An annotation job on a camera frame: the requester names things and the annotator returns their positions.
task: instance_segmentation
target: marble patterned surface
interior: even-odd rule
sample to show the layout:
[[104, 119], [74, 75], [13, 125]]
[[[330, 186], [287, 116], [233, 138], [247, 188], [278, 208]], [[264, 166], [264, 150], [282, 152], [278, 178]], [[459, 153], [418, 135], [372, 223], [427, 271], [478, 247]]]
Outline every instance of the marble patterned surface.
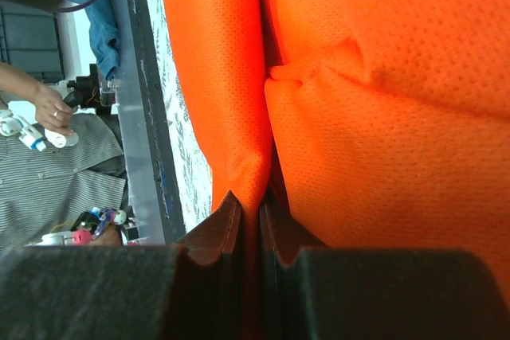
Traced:
[[210, 214], [212, 185], [207, 161], [194, 137], [172, 57], [163, 0], [147, 0], [159, 76], [167, 111], [168, 130], [186, 230]]

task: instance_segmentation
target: gray metal frame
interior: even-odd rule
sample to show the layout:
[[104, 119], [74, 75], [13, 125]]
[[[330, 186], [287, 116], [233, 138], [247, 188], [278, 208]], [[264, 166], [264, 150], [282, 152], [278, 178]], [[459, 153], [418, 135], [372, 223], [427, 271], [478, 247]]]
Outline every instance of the gray metal frame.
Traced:
[[120, 28], [117, 101], [130, 202], [151, 244], [185, 234], [147, 0], [112, 0]]

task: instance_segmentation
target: orange mesh fabric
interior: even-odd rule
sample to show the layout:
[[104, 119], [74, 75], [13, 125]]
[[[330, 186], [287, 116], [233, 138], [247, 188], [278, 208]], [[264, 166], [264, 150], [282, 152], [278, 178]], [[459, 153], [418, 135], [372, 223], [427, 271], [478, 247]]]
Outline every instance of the orange mesh fabric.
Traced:
[[329, 245], [464, 248], [510, 301], [510, 0], [165, 3], [215, 204], [253, 211], [273, 137]]

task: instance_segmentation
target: forearm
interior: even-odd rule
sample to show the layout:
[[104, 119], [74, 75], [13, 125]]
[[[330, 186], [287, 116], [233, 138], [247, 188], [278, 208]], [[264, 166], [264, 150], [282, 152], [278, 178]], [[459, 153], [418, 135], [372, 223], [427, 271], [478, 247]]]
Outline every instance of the forearm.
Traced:
[[0, 91], [8, 92], [33, 104], [42, 83], [5, 63], [0, 63]]

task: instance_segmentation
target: shirt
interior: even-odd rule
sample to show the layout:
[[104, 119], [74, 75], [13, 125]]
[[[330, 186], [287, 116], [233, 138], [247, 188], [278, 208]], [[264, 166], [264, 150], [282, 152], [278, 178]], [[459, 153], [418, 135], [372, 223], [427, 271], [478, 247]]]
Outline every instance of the shirt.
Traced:
[[116, 137], [96, 115], [74, 115], [71, 128], [76, 146], [49, 144], [43, 152], [18, 136], [0, 136], [0, 252], [39, 240], [95, 206], [120, 207], [125, 180], [89, 170], [123, 155]]

